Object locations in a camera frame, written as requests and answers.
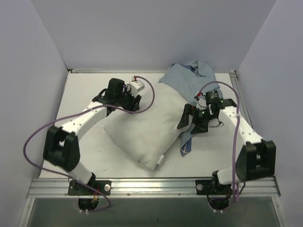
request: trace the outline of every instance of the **light purple wall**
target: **light purple wall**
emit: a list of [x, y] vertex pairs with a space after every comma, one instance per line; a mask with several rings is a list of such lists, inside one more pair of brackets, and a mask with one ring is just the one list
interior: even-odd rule
[[252, 124], [277, 146], [290, 226], [303, 223], [303, 1], [278, 0], [239, 68]]
[[[23, 158], [23, 143], [55, 118], [67, 70], [29, 0], [1, 1], [0, 31], [0, 225], [13, 227], [35, 172]], [[44, 136], [29, 146], [38, 163]]]
[[276, 0], [31, 0], [69, 69], [238, 69]]

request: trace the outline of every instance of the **screw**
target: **screw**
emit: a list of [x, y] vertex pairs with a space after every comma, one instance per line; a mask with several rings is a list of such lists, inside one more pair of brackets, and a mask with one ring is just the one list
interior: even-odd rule
[[110, 190], [110, 185], [109, 184], [106, 184], [104, 186], [104, 191], [108, 192]]
[[198, 191], [202, 191], [203, 185], [199, 183], [199, 184], [197, 184], [196, 188]]

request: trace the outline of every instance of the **pillowcase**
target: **pillowcase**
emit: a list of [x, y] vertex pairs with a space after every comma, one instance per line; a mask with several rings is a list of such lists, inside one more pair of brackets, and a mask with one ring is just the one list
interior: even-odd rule
[[[155, 100], [146, 112], [129, 114], [114, 111], [107, 117], [105, 132], [123, 151], [143, 163], [149, 170], [164, 162], [164, 153], [181, 132], [177, 129], [186, 99], [164, 83], [154, 86]], [[140, 109], [146, 108], [152, 100], [152, 91], [141, 98]]]

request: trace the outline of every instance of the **white table surface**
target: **white table surface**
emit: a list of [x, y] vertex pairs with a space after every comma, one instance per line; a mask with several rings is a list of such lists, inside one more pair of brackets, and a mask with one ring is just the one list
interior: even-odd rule
[[[82, 111], [103, 88], [106, 88], [111, 78], [123, 79], [128, 83], [132, 73], [70, 73], [67, 78], [64, 94], [57, 117]], [[162, 73], [136, 73], [155, 84], [163, 76]], [[218, 81], [232, 86], [229, 74], [216, 74]], [[234, 93], [226, 86], [220, 85], [224, 98], [232, 98]], [[149, 90], [145, 85], [144, 93]], [[210, 128], [208, 133], [195, 135], [192, 140], [192, 151], [182, 157], [180, 140], [177, 139], [164, 154], [162, 167], [149, 171], [143, 164], [131, 159], [105, 133], [103, 125], [106, 118], [90, 129], [80, 141], [81, 162], [98, 178], [145, 178], [145, 177], [204, 177], [211, 176], [215, 170], [231, 165], [232, 135], [226, 127]], [[45, 161], [43, 167], [63, 172], [60, 168]], [[47, 171], [42, 171], [40, 178], [63, 177]]]

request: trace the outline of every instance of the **robotic arm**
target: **robotic arm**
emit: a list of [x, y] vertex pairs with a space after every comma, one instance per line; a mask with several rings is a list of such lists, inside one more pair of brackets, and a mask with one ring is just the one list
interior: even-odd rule
[[141, 100], [138, 93], [143, 89], [144, 83], [136, 79], [127, 85], [123, 80], [111, 79], [108, 88], [94, 97], [83, 110], [91, 110], [90, 112], [60, 127], [52, 126], [48, 129], [43, 158], [53, 165], [61, 167], [71, 177], [94, 187], [96, 176], [80, 162], [79, 141], [91, 127], [115, 110], [111, 107], [98, 109], [94, 109], [94, 107], [107, 104], [120, 106], [128, 111], [137, 111]]
[[[237, 125], [237, 116], [240, 125], [237, 131], [236, 148], [236, 182], [256, 180], [273, 176], [275, 173], [276, 146], [273, 141], [265, 141], [258, 135], [241, 114], [236, 113], [237, 105], [232, 99], [219, 98], [217, 91], [205, 94], [207, 107], [191, 106], [186, 104], [178, 128], [189, 124], [189, 116], [193, 116], [195, 128], [192, 134], [208, 132], [208, 123], [218, 119], [227, 126], [228, 131], [234, 135]], [[215, 184], [227, 185], [232, 183], [232, 166], [213, 173]]]

